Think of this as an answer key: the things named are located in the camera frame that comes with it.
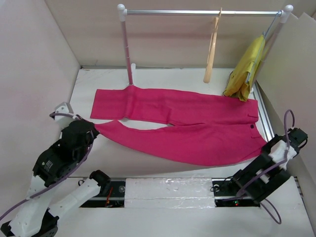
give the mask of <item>white ball finial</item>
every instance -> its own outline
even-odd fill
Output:
[[[287,5],[285,6],[284,10],[282,11],[280,23],[285,23],[290,16],[291,12],[293,11],[293,6],[292,5]]]
[[[125,9],[125,6],[123,4],[118,5],[118,14],[119,20],[121,22],[125,21],[125,16],[127,16],[127,9]]]
[[[125,10],[125,6],[123,4],[119,4],[118,11],[124,11],[124,10]]]
[[[292,5],[286,5],[284,8],[284,11],[286,12],[292,12],[294,9],[294,7]]]

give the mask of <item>red wire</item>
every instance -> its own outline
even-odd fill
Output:
[[[107,202],[105,203],[105,206],[108,205],[109,197],[111,196],[112,190],[113,190],[113,187],[111,187],[111,189],[110,189],[110,193],[109,193],[109,195],[107,197]]]

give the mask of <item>white rack post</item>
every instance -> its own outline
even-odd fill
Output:
[[[284,24],[292,12],[293,6],[287,5],[283,11],[222,11],[221,16],[280,16],[279,24]],[[128,81],[133,85],[132,67],[129,58],[128,41],[125,18],[127,15],[172,15],[172,16],[218,16],[220,11],[204,11],[204,10],[128,10],[123,4],[118,5],[119,20],[121,21],[124,51],[126,59],[126,67]]]
[[[123,33],[124,52],[125,52],[125,59],[126,59],[128,81],[130,85],[133,85],[132,66],[130,64],[130,58],[129,58],[129,49],[128,49],[126,23],[125,23],[127,9],[125,9],[125,6],[123,4],[118,5],[118,13],[119,13],[119,20],[121,23],[122,33]]]

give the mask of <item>pink pants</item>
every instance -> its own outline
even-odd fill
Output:
[[[266,143],[259,134],[256,100],[204,95],[168,89],[98,89],[92,119],[105,137],[157,157],[197,165],[235,164],[260,154]],[[124,126],[117,119],[172,124],[153,130]]]

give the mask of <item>yellow garment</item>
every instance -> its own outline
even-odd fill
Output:
[[[264,45],[265,39],[263,36],[260,36],[248,47],[247,51],[242,56],[241,60],[229,77],[229,82],[224,91],[225,96],[238,97],[241,101],[247,101],[252,86],[252,79],[261,60]],[[246,82],[247,76],[251,72],[257,55],[258,59],[254,66],[252,75],[249,78],[249,82]]]

